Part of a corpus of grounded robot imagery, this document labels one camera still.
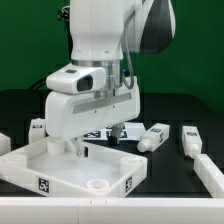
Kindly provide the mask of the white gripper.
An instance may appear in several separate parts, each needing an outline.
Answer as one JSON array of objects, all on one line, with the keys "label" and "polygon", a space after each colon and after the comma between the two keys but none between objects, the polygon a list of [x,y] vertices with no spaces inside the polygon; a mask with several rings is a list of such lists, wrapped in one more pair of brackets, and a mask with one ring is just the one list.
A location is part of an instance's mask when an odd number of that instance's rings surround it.
[{"label": "white gripper", "polygon": [[79,159],[88,157],[83,136],[112,126],[109,145],[118,145],[125,121],[140,113],[140,94],[137,78],[129,90],[122,86],[114,96],[96,99],[93,93],[68,95],[52,91],[46,100],[45,119],[47,134],[61,140],[72,140]]}]

